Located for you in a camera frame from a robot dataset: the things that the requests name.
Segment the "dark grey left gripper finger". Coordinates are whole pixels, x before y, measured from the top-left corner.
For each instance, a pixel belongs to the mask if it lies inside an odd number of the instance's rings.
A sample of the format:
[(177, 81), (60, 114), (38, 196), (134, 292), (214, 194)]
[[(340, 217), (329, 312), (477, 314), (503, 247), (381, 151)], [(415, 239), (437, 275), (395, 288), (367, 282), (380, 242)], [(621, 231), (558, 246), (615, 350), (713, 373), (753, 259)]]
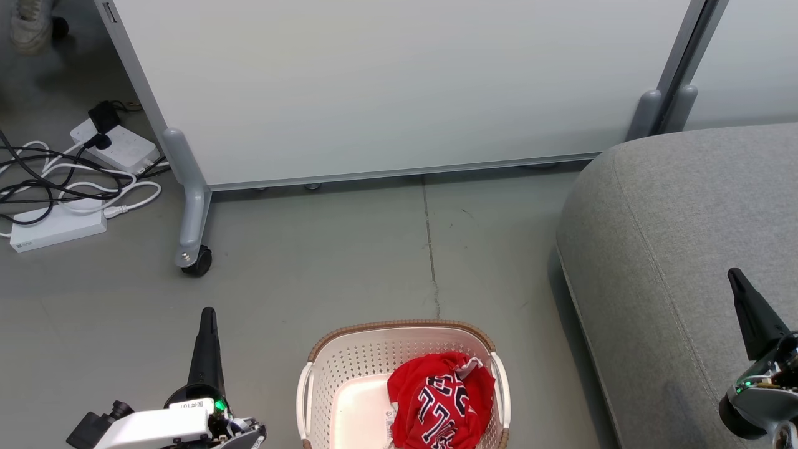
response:
[(201, 312), (187, 384), (207, 385), (216, 390), (225, 390), (221, 344), (216, 310), (213, 307), (205, 307)]

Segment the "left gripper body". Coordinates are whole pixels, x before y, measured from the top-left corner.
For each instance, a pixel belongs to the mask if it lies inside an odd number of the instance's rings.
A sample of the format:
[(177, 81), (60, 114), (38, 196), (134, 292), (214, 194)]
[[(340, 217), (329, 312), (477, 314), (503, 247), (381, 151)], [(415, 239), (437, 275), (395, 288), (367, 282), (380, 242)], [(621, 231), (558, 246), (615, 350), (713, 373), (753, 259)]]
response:
[(185, 385), (166, 407), (133, 412), (110, 424), (96, 448), (262, 448), (267, 427), (234, 415), (222, 390)]

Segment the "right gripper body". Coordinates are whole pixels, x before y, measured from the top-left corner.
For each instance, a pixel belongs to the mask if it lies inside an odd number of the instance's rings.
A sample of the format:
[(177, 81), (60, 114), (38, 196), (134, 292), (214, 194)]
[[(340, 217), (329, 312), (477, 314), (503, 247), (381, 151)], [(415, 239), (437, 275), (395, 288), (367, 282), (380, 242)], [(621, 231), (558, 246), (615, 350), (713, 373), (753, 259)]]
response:
[(782, 336), (727, 390), (722, 423), (742, 440), (768, 437), (772, 448), (797, 447), (796, 335)]

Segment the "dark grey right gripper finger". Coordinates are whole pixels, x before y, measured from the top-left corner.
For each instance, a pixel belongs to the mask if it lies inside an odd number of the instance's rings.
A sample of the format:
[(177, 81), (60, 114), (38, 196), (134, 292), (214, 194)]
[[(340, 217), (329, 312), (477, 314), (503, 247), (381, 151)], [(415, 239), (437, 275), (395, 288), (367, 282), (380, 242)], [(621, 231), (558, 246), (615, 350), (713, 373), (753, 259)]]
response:
[(747, 358), (761, 360), (790, 330), (740, 268), (730, 268), (728, 279)]

